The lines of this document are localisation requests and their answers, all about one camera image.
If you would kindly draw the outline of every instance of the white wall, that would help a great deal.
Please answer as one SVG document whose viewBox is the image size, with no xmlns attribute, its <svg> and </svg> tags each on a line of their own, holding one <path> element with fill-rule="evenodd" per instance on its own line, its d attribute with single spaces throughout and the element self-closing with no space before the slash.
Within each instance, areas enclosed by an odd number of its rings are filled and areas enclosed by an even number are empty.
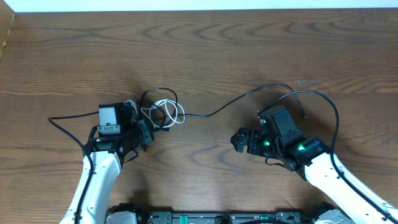
<svg viewBox="0 0 398 224">
<path fill-rule="evenodd" d="M 398 0 L 5 0 L 14 12 L 398 7 Z"/>
</svg>

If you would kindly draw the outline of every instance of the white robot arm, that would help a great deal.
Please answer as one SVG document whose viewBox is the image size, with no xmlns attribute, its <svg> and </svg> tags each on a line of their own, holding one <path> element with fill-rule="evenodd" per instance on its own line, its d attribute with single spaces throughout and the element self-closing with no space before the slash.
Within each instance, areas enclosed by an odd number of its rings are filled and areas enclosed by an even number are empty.
<svg viewBox="0 0 398 224">
<path fill-rule="evenodd" d="M 149 127 L 143 122 L 135 122 L 136 113 L 136 106 L 132 101 L 100 106 L 99 137 L 90 138 L 85 145 L 93 161 L 92 178 L 83 194 L 91 169 L 90 162 L 85 156 L 83 172 L 75 196 L 61 223 L 146 224 L 139 223 L 134 212 L 117 212 L 106 216 L 109 196 L 116 177 L 121 171 L 124 156 L 131 151 L 131 146 L 136 147 L 153 140 L 153 135 L 148 131 Z M 241 128 L 231 138 L 235 149 L 243 152 L 243 146 L 246 145 L 250 154 L 281 160 L 286 169 L 296 171 L 304 180 L 318 187 L 350 217 L 350 219 L 347 218 L 339 210 L 328 210 L 312 214 L 312 217 L 302 220 L 303 223 L 397 223 L 398 210 L 367 188 L 333 155 L 339 169 L 337 172 L 327 146 L 316 138 L 305 139 L 301 130 L 294 126 L 289 112 L 283 106 L 263 111 L 259 117 L 261 117 L 263 130 Z M 366 196 L 367 200 L 341 178 L 341 173 L 357 191 Z M 81 209 L 78 211 L 79 201 L 81 201 Z M 369 202 L 376 204 L 377 207 L 375 208 Z M 268 222 L 277 223 L 278 219 Z M 179 222 L 170 219 L 164 224 L 167 223 L 196 224 L 194 221 L 184 222 L 181 218 Z M 244 222 L 238 222 L 235 219 L 230 223 Z"/>
</svg>

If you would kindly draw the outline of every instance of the white cable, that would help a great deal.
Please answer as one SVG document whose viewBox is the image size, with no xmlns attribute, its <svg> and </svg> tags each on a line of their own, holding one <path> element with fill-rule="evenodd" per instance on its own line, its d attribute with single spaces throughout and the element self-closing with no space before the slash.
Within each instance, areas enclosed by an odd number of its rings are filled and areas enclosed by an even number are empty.
<svg viewBox="0 0 398 224">
<path fill-rule="evenodd" d="M 176 114 L 175 114 L 174 117 L 170 114 L 169 109 L 167 108 L 167 103 L 171 103 L 174 106 L 174 109 L 176 111 Z M 161 106 L 164 106 L 165 112 L 167 113 L 166 119 L 168 118 L 168 119 L 171 119 L 173 121 L 171 124 L 166 125 L 163 128 L 169 128 L 169 127 L 173 126 L 175 123 L 182 124 L 182 123 L 185 122 L 185 116 L 183 116 L 182 121 L 177 121 L 177 119 L 178 119 L 178 107 L 181 108 L 182 114 L 185 115 L 184 108 L 181 106 L 181 104 L 177 103 L 177 106 L 176 106 L 174 100 L 163 99 L 163 100 L 156 101 L 154 103 L 154 105 L 152 105 L 150 108 L 141 108 L 141 112 L 149 119 L 149 121 L 151 121 L 151 123 L 154 125 L 154 128 L 159 128 L 160 126 L 156 125 L 155 122 L 152 120 L 152 110 L 156 110 L 156 109 L 159 110 L 158 107 L 161 107 Z"/>
</svg>

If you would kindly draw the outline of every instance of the black camera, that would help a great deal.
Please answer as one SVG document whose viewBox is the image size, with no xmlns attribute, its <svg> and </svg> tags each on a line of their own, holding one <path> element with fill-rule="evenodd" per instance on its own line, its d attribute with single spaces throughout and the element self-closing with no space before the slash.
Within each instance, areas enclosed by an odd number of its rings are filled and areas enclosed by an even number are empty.
<svg viewBox="0 0 398 224">
<path fill-rule="evenodd" d="M 303 178 L 301 168 L 310 165 L 314 157 L 329 152 L 329 147 L 317 138 L 305 138 L 298 129 L 289 111 L 284 106 L 274 106 L 259 112 L 262 129 L 240 128 L 231 137 L 237 152 L 246 152 L 267 159 L 278 159 L 290 171 L 297 171 Z"/>
</svg>

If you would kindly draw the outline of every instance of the wooden table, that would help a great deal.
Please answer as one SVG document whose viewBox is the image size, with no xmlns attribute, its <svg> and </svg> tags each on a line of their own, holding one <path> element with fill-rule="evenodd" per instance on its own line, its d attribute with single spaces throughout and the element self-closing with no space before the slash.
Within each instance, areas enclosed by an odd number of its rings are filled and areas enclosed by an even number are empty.
<svg viewBox="0 0 398 224">
<path fill-rule="evenodd" d="M 81 150 L 47 117 L 138 100 L 158 86 L 198 114 L 269 83 L 322 91 L 340 112 L 336 154 L 398 206 L 397 62 L 397 9 L 17 14 L 0 64 L 0 222 L 59 222 L 72 201 Z M 285 92 L 264 90 L 160 132 L 124 165 L 109 206 L 259 211 L 329 201 L 229 143 L 238 128 L 259 128 L 256 111 Z M 293 98 L 283 104 L 307 136 L 329 142 L 333 110 L 319 96 L 299 97 L 307 119 Z M 59 123 L 84 142 L 98 122 Z"/>
</svg>

